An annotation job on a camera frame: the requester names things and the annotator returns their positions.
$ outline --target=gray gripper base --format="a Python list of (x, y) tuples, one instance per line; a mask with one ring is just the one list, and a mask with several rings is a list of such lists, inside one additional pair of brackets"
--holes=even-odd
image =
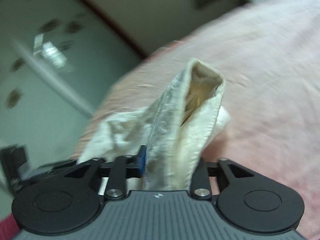
[(186, 191), (132, 191), (122, 201), (108, 202), (85, 228), (62, 236), (40, 236), (22, 230), (15, 240), (302, 240), (292, 230), (274, 236), (254, 235), (233, 228), (208, 201)]

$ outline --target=dark brown trim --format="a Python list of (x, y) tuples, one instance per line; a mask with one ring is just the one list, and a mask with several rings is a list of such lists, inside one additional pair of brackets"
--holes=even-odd
[(147, 57), (147, 54), (109, 16), (107, 16), (89, 0), (79, 1), (87, 6), (91, 11), (93, 11), (106, 25), (108, 25), (115, 33), (117, 33), (120, 38), (122, 38), (124, 42), (126, 42), (141, 57), (141, 59), (145, 59)]

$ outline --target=bed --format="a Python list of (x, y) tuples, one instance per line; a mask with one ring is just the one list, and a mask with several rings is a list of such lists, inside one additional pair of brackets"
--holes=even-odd
[(231, 116), (203, 157), (228, 157), (297, 190), (305, 202), (298, 231), (320, 239), (319, 22), (320, 0), (268, 0), (161, 48), (108, 93), (73, 158), (101, 120), (150, 105), (196, 57), (225, 76), (222, 104)]

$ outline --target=cream fabric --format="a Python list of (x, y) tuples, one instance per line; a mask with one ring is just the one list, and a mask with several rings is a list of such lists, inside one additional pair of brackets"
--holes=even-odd
[(228, 123), (224, 90), (222, 75), (193, 59), (151, 106), (101, 122), (78, 162), (111, 162), (146, 144), (144, 190), (188, 189), (202, 150)]

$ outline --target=red fabric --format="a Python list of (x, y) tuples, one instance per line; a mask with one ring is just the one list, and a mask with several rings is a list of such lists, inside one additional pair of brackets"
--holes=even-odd
[(0, 240), (10, 240), (20, 231), (13, 215), (0, 221)]

